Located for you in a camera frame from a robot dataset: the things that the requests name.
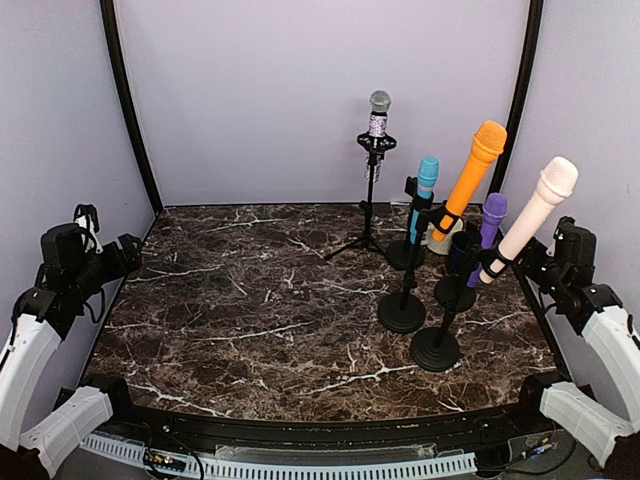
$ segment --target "marble surface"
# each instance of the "marble surface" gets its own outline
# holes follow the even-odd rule
[[[472,208],[467,218],[479,219]],[[406,207],[376,205],[382,245],[402,238]],[[402,272],[373,253],[322,256],[357,235],[356,205],[179,207],[166,210],[108,319],[88,372],[122,375],[139,405],[286,421],[410,418],[517,401],[525,376],[553,368],[511,272],[479,287],[452,331],[462,357],[428,373],[412,335],[386,331],[379,299]],[[428,255],[414,293],[425,326],[443,309],[433,288],[444,258]]]

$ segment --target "white grille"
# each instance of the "white grille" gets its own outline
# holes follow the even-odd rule
[[[144,468],[144,445],[141,442],[93,433],[81,448],[121,463]],[[187,463],[183,477],[199,478],[198,464],[192,457],[166,453]],[[474,459],[475,454],[467,453],[402,463],[309,467],[238,463],[200,457],[205,478],[231,480],[422,480],[476,472]]]

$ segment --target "tripod stand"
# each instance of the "tripod stand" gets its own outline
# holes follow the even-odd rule
[[[324,256],[326,261],[331,260],[336,255],[341,254],[346,250],[366,250],[367,252],[380,253],[384,255],[384,250],[378,245],[378,242],[371,233],[371,221],[373,219],[373,184],[376,182],[376,167],[379,167],[380,162],[384,159],[384,153],[387,150],[391,150],[396,146],[396,140],[389,135],[382,138],[373,137],[369,133],[363,133],[358,135],[358,144],[369,152],[369,159],[367,165],[369,166],[369,183],[367,189],[367,200],[360,202],[360,208],[364,210],[364,228],[362,234],[335,252],[329,253]]]

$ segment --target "blue microphone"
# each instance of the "blue microphone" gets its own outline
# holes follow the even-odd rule
[[[433,187],[438,181],[439,162],[436,157],[424,157],[420,163],[418,172],[418,189],[416,195],[420,195],[427,201],[433,202]],[[411,243],[416,243],[416,222],[418,221],[418,211],[413,210],[411,218]]]

